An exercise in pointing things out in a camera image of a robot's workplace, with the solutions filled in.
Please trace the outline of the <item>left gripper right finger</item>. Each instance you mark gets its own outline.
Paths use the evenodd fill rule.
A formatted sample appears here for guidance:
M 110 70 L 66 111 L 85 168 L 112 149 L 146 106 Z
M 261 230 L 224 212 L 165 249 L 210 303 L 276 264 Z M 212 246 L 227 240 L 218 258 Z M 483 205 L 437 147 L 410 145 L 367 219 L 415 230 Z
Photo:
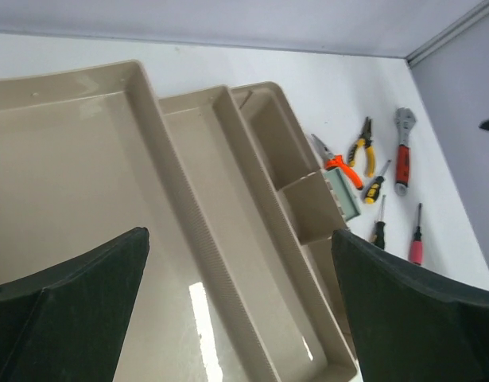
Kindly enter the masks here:
M 365 381 L 489 381 L 489 291 L 347 230 L 332 258 Z

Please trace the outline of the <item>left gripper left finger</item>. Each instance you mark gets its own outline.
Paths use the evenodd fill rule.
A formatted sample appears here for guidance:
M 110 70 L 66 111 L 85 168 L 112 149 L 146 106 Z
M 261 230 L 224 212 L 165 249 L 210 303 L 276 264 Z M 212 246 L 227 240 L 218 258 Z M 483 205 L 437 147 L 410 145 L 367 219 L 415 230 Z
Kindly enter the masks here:
M 136 227 L 0 285 L 0 381 L 111 381 L 149 254 Z

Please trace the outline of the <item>translucent brown toolbox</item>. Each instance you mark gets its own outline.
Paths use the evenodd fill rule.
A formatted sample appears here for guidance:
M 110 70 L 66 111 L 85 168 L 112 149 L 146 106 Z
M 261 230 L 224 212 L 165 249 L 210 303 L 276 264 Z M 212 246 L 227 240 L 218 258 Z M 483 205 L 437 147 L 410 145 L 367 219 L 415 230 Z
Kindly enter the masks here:
M 328 358 L 356 361 L 355 346 L 332 261 L 332 234 L 345 214 L 281 87 L 273 82 L 232 88 L 258 149 L 293 250 L 285 266 Z

